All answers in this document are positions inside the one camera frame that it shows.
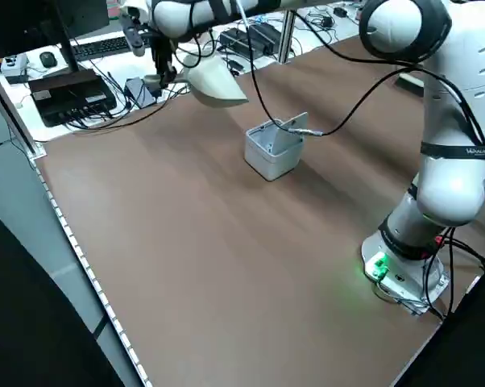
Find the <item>connector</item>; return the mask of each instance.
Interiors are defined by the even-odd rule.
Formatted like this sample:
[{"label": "connector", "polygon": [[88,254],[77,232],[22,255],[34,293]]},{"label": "connector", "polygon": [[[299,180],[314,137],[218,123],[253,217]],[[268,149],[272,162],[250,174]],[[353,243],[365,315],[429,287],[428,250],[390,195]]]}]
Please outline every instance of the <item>connector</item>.
[{"label": "connector", "polygon": [[310,129],[289,129],[288,132],[293,135],[313,135],[316,137],[322,137],[324,135],[322,131],[311,131]]}]

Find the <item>white cable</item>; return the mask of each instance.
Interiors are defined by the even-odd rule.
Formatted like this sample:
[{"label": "white cable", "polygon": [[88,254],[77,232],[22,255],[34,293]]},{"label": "white cable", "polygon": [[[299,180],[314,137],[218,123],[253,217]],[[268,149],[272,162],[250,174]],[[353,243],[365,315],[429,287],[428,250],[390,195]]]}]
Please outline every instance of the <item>white cable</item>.
[{"label": "white cable", "polygon": [[243,5],[241,4],[241,0],[235,0],[235,2],[237,3],[237,8],[239,8],[239,12],[241,13],[242,23],[244,24],[244,27],[246,27],[246,30],[248,31],[250,28],[250,24],[248,23],[246,12],[244,11]]}]

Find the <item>keyboard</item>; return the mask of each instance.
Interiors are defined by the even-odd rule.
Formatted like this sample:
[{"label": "keyboard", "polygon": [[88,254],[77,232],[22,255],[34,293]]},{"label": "keyboard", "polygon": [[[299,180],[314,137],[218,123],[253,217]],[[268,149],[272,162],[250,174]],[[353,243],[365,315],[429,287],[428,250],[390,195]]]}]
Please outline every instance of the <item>keyboard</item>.
[{"label": "keyboard", "polygon": [[[142,38],[144,47],[148,48],[149,38],[143,35]],[[73,54],[78,62],[123,54],[124,52],[130,51],[130,47],[128,46],[124,36],[73,46]]]}]

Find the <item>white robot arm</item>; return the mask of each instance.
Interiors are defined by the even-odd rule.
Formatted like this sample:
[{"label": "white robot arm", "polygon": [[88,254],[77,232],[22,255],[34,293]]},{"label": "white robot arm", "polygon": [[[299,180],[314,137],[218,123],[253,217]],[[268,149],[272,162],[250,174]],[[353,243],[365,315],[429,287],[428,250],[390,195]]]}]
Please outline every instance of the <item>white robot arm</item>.
[{"label": "white robot arm", "polygon": [[[252,16],[327,0],[241,3],[247,16]],[[234,0],[125,0],[122,9],[132,21],[148,23],[160,33],[157,43],[164,46],[166,40],[189,40],[240,17]],[[372,55],[424,61],[425,69],[451,80],[485,136],[485,1],[368,0],[359,34]],[[170,55],[165,52],[159,61],[157,53],[157,71],[169,66]],[[427,265],[434,241],[446,227],[472,221],[485,202],[485,145],[473,140],[476,136],[470,133],[455,95],[427,77],[424,106],[420,172],[398,207],[362,246],[366,274],[416,313],[428,309],[427,294],[433,301],[449,282],[439,259]]]}]

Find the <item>metal pole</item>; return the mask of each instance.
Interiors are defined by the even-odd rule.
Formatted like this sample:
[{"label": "metal pole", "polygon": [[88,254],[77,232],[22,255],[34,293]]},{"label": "metal pole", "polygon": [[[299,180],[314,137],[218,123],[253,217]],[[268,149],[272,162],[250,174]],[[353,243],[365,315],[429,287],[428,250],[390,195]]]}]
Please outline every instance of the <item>metal pole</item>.
[{"label": "metal pole", "polygon": [[292,33],[294,32],[295,15],[292,11],[286,10],[284,13],[284,24],[280,35],[280,46],[278,48],[279,63],[286,63],[291,52]]}]

